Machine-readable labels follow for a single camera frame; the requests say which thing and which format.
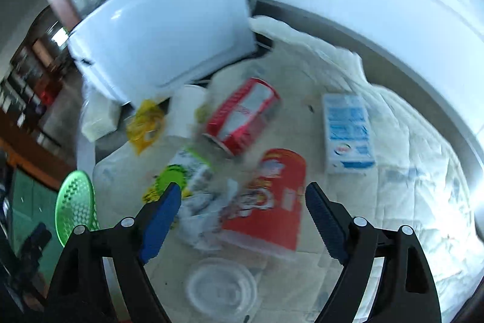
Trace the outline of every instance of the blue gripper pad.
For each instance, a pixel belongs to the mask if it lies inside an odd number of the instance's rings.
[[[143,233],[143,243],[139,251],[139,258],[143,264],[154,258],[160,252],[170,226],[178,213],[182,203],[182,191],[176,184],[170,184],[160,197],[163,202],[153,214]]]

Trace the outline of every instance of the green plastic strainer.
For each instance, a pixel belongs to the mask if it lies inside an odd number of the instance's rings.
[[[62,183],[57,195],[55,221],[62,246],[77,225],[85,225],[91,231],[99,230],[93,184],[84,171],[73,171]]]

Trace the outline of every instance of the red packaging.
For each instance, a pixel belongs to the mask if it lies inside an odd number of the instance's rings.
[[[257,252],[292,258],[301,222],[306,161],[295,152],[265,153],[259,175],[237,198],[222,225],[222,240]]]
[[[252,77],[215,111],[205,135],[230,155],[239,155],[265,129],[280,99],[268,83]]]

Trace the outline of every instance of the white sheet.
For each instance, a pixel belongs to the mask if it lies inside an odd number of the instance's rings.
[[[252,19],[251,24],[254,31],[274,40],[274,48],[260,60],[241,62],[216,73],[209,86],[212,107],[254,74],[274,85],[283,105],[246,152],[239,170],[253,169],[267,149],[290,149],[307,161],[306,182],[317,181],[330,199],[344,204],[353,216],[364,216],[385,229],[413,226],[436,281],[442,321],[449,322],[473,293],[484,266],[484,247],[475,234],[469,190],[452,148],[405,101],[369,84],[357,54],[268,17]],[[378,162],[366,176],[325,176],[320,102],[324,92],[355,92],[364,98]],[[94,186],[102,226],[112,226],[123,216],[137,213],[152,177],[181,144],[182,140],[161,139],[140,157],[126,145],[96,166]],[[245,264],[257,262],[260,302],[251,316],[255,323],[314,319],[341,270],[329,257],[305,208],[295,262],[241,253],[229,246],[222,254]],[[181,245],[170,232],[160,255],[146,267],[174,322],[203,321],[190,309],[182,291],[186,270],[202,257]],[[374,265],[356,321],[364,321],[369,313],[379,270],[381,261]]]

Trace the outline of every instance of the blue and white box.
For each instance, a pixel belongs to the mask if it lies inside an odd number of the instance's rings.
[[[323,95],[328,173],[365,173],[375,166],[368,112],[361,96]]]

